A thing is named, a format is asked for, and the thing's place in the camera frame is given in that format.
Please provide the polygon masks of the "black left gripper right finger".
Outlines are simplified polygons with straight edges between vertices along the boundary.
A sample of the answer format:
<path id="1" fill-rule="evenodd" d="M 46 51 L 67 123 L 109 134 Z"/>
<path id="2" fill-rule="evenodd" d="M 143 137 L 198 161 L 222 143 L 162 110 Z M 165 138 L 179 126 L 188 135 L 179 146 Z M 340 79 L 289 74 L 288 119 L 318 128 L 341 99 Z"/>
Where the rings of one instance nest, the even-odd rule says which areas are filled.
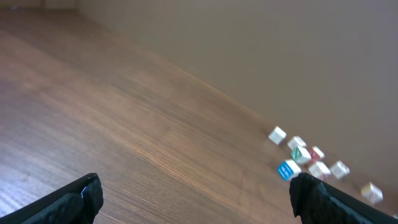
<path id="1" fill-rule="evenodd" d="M 397 224 L 397 219 L 308 173 L 290 181 L 290 202 L 302 224 Z"/>

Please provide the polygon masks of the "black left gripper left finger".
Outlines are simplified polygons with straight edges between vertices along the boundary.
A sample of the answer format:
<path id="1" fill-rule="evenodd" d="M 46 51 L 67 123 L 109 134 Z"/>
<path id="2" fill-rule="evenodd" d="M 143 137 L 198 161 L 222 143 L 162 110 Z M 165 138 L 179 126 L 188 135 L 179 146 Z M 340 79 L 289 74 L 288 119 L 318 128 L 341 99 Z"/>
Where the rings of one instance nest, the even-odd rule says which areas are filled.
<path id="1" fill-rule="evenodd" d="M 15 224 L 92 224 L 103 206 L 103 189 L 89 173 L 43 198 L 1 218 Z"/>

